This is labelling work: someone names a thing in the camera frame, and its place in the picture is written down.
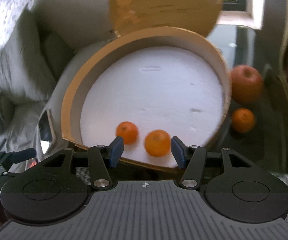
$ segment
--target tangerine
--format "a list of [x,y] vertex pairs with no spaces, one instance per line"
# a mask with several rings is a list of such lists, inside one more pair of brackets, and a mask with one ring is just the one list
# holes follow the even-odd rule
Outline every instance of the tangerine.
[[231,127],[239,133],[246,133],[252,130],[255,125],[254,114],[246,109],[240,108],[233,112]]
[[165,156],[171,148],[171,137],[163,130],[154,130],[146,136],[144,147],[151,156]]
[[132,122],[121,122],[116,128],[115,134],[123,138],[124,144],[132,144],[139,136],[139,129]]

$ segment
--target crosshair symbol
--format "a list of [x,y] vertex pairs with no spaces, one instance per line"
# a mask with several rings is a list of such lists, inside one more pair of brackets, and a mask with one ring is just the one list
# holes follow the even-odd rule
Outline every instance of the crosshair symbol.
[[148,184],[147,182],[145,182],[145,183],[143,183],[141,186],[144,187],[144,188],[147,188],[147,187],[149,187],[149,186],[151,186],[151,185]]

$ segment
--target white foam insert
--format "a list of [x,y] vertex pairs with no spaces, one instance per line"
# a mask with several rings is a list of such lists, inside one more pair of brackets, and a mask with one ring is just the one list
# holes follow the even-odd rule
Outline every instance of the white foam insert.
[[81,113],[83,144],[108,145],[119,123],[139,128],[122,157],[176,167],[172,154],[152,157],[145,136],[162,129],[186,145],[204,146],[221,121],[224,97],[213,68],[196,54],[174,47],[141,49],[107,68],[88,92]]

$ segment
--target glass table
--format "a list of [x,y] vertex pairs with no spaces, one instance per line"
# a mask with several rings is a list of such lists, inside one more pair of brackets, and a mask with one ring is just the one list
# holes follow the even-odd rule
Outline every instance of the glass table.
[[270,66],[256,31],[251,28],[217,25],[208,40],[221,50],[229,69],[250,65],[265,81],[264,93],[257,102],[241,106],[232,100],[229,110],[230,115],[240,107],[250,109],[257,119],[254,129],[239,135],[228,128],[212,150],[229,147],[266,170],[288,172],[288,86],[284,75],[275,74],[277,71]]

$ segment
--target red apple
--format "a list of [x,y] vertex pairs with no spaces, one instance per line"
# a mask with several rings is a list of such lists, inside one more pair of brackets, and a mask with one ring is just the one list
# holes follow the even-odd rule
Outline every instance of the red apple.
[[238,65],[231,71],[232,98],[247,104],[257,100],[263,90],[263,78],[260,73],[247,65]]

